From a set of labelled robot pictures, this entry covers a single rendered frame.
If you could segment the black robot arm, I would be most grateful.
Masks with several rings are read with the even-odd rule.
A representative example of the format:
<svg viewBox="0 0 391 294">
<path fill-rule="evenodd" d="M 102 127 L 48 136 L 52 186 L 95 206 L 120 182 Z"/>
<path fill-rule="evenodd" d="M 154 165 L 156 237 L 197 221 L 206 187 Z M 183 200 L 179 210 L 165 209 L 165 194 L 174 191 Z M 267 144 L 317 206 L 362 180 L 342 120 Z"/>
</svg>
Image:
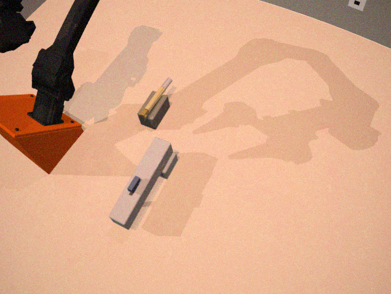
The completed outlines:
<svg viewBox="0 0 391 294">
<path fill-rule="evenodd" d="M 32 88 L 38 90 L 33 112 L 27 115 L 43 126 L 63 124 L 64 102 L 73 97 L 74 51 L 99 0 L 74 0 L 54 43 L 41 49 L 33 63 Z M 0 53 L 30 41 L 36 25 L 22 21 L 16 11 L 0 5 Z M 24 25 L 24 26 L 23 26 Z"/>
</svg>

